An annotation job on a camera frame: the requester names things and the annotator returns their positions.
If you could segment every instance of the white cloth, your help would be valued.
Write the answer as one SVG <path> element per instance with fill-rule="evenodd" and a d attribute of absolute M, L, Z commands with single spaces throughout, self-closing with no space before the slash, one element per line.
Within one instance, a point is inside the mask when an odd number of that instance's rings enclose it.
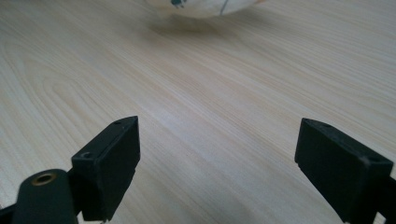
<path fill-rule="evenodd" d="M 263 0 L 146 0 L 162 16 L 172 14 L 191 18 L 221 16 Z"/>

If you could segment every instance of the dark line on white object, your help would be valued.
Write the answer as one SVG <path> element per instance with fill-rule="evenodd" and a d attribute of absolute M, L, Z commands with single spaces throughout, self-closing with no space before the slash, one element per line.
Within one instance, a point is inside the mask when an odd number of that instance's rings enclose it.
<path fill-rule="evenodd" d="M 220 11 L 220 16 L 222 16 L 222 13 L 224 12 L 224 9 L 227 6 L 227 3 L 228 3 L 228 0 L 225 0 L 224 4 L 223 4 L 223 7 L 221 8 L 221 11 Z"/>

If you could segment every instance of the white plastic bag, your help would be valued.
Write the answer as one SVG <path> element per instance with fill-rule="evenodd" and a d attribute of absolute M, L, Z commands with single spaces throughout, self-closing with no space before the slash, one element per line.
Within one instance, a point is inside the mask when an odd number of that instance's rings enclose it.
<path fill-rule="evenodd" d="M 208 18 L 235 12 L 263 0 L 146 0 L 162 16 L 172 14 L 191 18 Z"/>

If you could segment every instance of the table surface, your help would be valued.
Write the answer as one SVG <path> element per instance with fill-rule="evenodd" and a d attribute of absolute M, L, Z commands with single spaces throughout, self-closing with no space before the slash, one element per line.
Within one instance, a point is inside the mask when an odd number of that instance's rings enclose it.
<path fill-rule="evenodd" d="M 396 161 L 395 11 L 269 0 L 198 21 L 144 0 L 1 1 L 0 204 L 137 115 L 112 223 L 342 223 L 293 160 L 300 122 Z"/>

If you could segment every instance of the wood grain surface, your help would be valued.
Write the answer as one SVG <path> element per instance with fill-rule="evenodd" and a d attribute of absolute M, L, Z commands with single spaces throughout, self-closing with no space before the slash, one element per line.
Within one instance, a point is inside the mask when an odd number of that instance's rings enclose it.
<path fill-rule="evenodd" d="M 268 0 L 196 21 L 143 0 L 0 1 L 0 204 L 137 115 L 142 159 L 111 223 L 342 223 L 293 160 L 300 121 L 396 161 L 395 12 Z"/>

